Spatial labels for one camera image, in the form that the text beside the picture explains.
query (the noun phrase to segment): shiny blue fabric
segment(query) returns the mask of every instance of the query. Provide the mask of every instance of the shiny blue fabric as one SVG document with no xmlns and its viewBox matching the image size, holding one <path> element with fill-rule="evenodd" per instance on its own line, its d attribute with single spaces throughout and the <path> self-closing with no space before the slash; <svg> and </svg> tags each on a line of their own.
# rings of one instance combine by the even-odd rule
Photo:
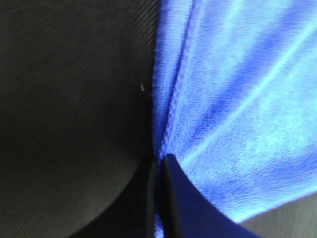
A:
<svg viewBox="0 0 317 238">
<path fill-rule="evenodd" d="M 153 140 L 235 222 L 317 191 L 317 1 L 162 0 Z"/>
</svg>

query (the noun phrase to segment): blue garment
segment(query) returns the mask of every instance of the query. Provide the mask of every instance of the blue garment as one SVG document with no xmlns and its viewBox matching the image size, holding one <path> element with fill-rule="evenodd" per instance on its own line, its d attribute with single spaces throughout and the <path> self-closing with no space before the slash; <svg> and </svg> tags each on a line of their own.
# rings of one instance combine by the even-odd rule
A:
<svg viewBox="0 0 317 238">
<path fill-rule="evenodd" d="M 235 222 L 317 191 L 317 1 L 161 0 L 153 140 Z"/>
</svg>

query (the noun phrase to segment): blue satin cloth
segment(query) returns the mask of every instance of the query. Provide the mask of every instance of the blue satin cloth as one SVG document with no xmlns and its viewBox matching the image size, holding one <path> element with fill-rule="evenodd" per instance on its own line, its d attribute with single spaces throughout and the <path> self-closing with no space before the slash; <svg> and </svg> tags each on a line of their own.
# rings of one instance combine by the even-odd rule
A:
<svg viewBox="0 0 317 238">
<path fill-rule="evenodd" d="M 235 222 L 317 191 L 317 1 L 161 0 L 158 159 Z"/>
</svg>

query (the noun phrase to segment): black leather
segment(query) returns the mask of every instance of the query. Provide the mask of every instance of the black leather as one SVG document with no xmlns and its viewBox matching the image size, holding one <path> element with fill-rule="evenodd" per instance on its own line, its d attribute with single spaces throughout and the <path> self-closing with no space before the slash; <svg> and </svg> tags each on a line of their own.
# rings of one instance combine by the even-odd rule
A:
<svg viewBox="0 0 317 238">
<path fill-rule="evenodd" d="M 152 153 L 158 1 L 0 1 L 0 237 L 63 238 Z"/>
</svg>

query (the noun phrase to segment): black textured material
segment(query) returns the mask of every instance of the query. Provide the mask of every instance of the black textured material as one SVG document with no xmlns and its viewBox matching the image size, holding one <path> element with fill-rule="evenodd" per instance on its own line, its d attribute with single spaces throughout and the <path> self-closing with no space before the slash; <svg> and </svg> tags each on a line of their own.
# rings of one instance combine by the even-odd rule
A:
<svg viewBox="0 0 317 238">
<path fill-rule="evenodd" d="M 259 238 L 210 204 L 188 180 L 175 156 L 164 158 L 161 179 L 165 238 Z"/>
<path fill-rule="evenodd" d="M 156 159 L 145 156 L 111 206 L 70 238 L 153 238 L 156 173 Z"/>
<path fill-rule="evenodd" d="M 157 16 L 158 0 L 0 1 L 1 238 L 74 234 L 152 153 Z"/>
</svg>

